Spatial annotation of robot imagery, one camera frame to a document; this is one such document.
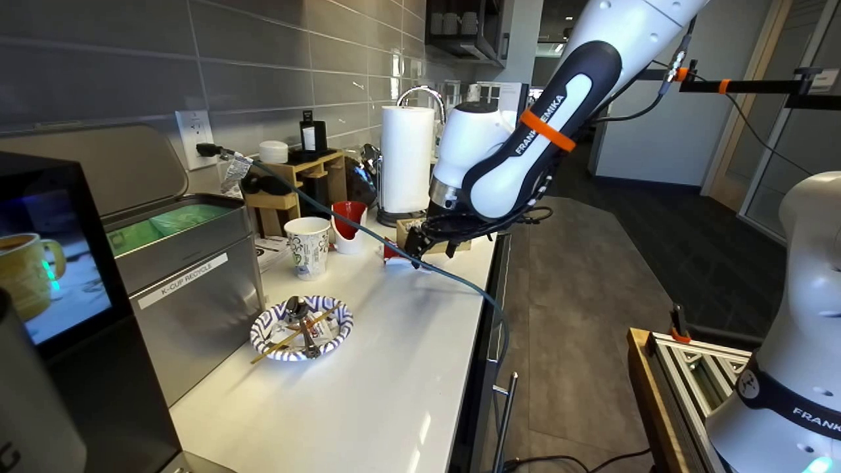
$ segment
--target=gray floor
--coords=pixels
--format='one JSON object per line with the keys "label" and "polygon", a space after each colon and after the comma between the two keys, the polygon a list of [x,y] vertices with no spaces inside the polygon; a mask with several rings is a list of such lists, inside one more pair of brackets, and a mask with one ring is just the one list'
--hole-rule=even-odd
{"label": "gray floor", "polygon": [[[546,197],[555,215],[509,234],[509,352],[520,373],[506,456],[576,456],[588,467],[647,448],[627,382],[627,330],[664,331],[668,291],[612,213]],[[648,470],[637,458],[604,470]],[[535,464],[520,470],[580,470]]]}
{"label": "gray floor", "polygon": [[780,306],[785,249],[700,186],[594,178],[584,146],[550,194],[612,213],[696,340],[756,348]]}

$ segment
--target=black cable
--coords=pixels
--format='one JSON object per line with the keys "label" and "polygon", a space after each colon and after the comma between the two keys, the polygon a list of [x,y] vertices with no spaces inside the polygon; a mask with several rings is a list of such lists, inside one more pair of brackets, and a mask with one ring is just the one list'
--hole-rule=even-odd
{"label": "black cable", "polygon": [[572,456],[543,456],[543,458],[512,458],[501,465],[501,473],[512,473],[524,465],[530,465],[530,464],[572,464],[579,465],[584,473],[597,473],[597,470],[604,470],[608,465],[612,464],[619,464],[619,461],[631,461],[631,458],[640,458],[640,456],[648,456],[652,449],[637,449],[637,453],[625,453],[625,456],[616,456],[616,458],[608,458],[604,464],[600,464],[597,467],[588,467],[587,464],[580,464],[579,458]]}
{"label": "black cable", "polygon": [[584,473],[588,473],[588,467],[572,458],[572,456],[546,456],[546,458],[516,458],[516,461],[506,461],[501,465],[501,473],[512,473],[512,470],[520,470],[524,465],[530,465],[530,464],[572,464],[579,465]]}
{"label": "black cable", "polygon": [[[637,119],[647,117],[648,111],[654,111],[660,105],[660,101],[664,97],[677,65],[683,64],[683,56],[685,56],[689,42],[690,42],[694,25],[696,25],[696,19],[689,21],[683,40],[681,40],[677,50],[673,54],[673,60],[669,60],[668,72],[660,79],[660,90],[656,90],[654,101],[647,107],[640,107],[640,111],[637,111],[631,117],[608,117],[608,119],[600,119],[600,122],[591,122],[591,123],[637,122]],[[619,92],[616,92],[609,101],[604,101],[600,105],[600,111],[604,111],[616,97],[619,97],[634,83],[627,83]]]}
{"label": "black cable", "polygon": [[746,113],[740,111],[740,105],[736,102],[732,96],[725,96],[731,101],[731,105],[736,107],[736,113],[740,117],[744,126],[752,131],[752,136],[759,142],[759,148],[765,148],[771,155],[797,165],[789,155],[778,152],[773,146],[768,146],[759,131],[755,129],[755,123],[746,119]]}
{"label": "black cable", "polygon": [[612,465],[612,464],[631,461],[631,458],[640,458],[640,456],[648,456],[648,453],[652,453],[652,449],[637,449],[637,453],[625,453],[625,456],[608,458],[604,464],[600,464],[597,467],[591,467],[591,473],[604,470],[604,467]]}

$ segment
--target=tile backsplash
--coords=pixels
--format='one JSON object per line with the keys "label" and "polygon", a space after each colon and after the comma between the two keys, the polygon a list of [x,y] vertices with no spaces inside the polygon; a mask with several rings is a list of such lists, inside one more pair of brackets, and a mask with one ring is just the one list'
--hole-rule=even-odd
{"label": "tile backsplash", "polygon": [[219,146],[296,146],[303,111],[330,148],[378,142],[413,84],[472,79],[424,46],[425,0],[0,0],[2,139],[211,111]]}

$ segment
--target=kitchen counter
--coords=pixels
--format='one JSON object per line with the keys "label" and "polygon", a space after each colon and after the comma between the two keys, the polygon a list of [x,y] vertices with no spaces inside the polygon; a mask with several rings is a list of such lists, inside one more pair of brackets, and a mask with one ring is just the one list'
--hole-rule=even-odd
{"label": "kitchen counter", "polygon": [[[446,470],[483,299],[432,272],[384,269],[378,243],[330,252],[319,280],[294,280],[290,249],[259,257],[265,302],[328,295],[349,306],[336,352],[255,361],[249,344],[171,408],[181,448],[242,473]],[[437,263],[487,286],[493,244],[472,239]]]}

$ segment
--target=stainless steel cabinet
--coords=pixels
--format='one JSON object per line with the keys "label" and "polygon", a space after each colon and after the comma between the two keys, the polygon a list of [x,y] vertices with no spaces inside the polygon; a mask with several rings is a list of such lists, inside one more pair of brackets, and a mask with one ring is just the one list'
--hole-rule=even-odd
{"label": "stainless steel cabinet", "polygon": [[[504,307],[506,261],[509,244],[499,238],[487,286],[499,307]],[[496,473],[504,461],[506,422],[516,406],[517,373],[509,373],[504,386],[499,386],[499,368],[509,336],[499,307],[487,302],[480,310],[449,470]]]}
{"label": "stainless steel cabinet", "polygon": [[253,316],[259,310],[253,281],[253,239],[242,238],[132,295],[169,406],[246,341]]}

